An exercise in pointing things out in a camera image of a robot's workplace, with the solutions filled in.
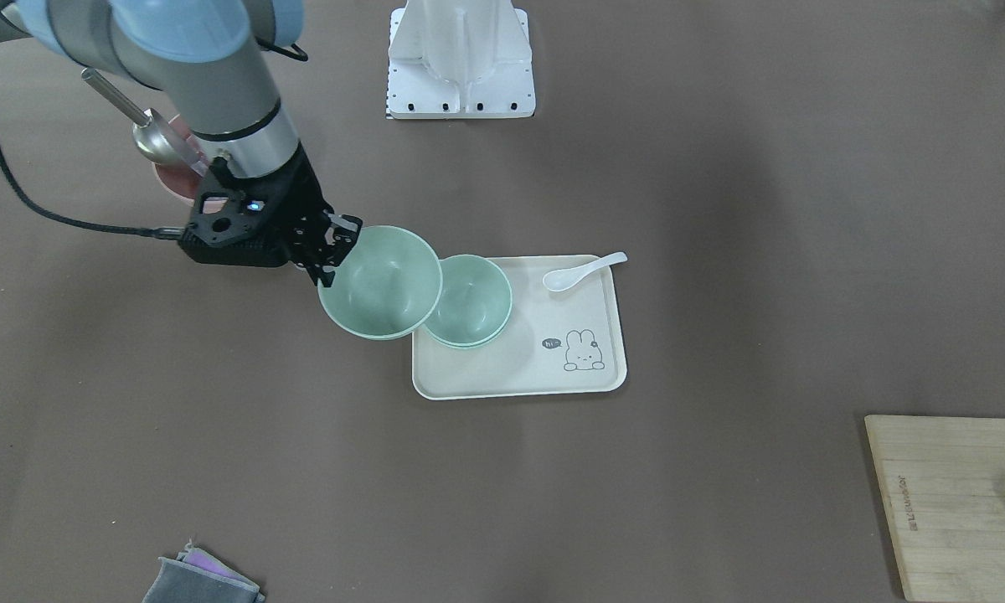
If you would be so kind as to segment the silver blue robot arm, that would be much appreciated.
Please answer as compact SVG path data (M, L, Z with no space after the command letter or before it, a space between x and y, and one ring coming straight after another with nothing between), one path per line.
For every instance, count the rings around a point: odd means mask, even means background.
M0 42L30 37L74 64L165 92L207 167L183 228L127 228L44 209L0 145L0 169L28 209L94 232L173 240L193 262L293 264L334 282L363 223L335 213L266 68L264 52L301 60L300 1L0 1Z

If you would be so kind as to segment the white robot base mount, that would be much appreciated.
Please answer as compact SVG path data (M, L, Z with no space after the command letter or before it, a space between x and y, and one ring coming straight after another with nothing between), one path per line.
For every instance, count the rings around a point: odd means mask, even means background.
M496 120L536 113L529 19L510 1L408 1L389 24L387 118Z

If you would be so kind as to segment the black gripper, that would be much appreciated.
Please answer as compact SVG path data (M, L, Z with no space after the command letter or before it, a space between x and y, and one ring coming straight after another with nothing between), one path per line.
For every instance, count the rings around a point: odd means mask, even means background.
M334 213L303 145L262 177L237 177L234 167L224 156L212 160L178 248L201 264L301 265L314 286L330 287L357 244L361 219Z

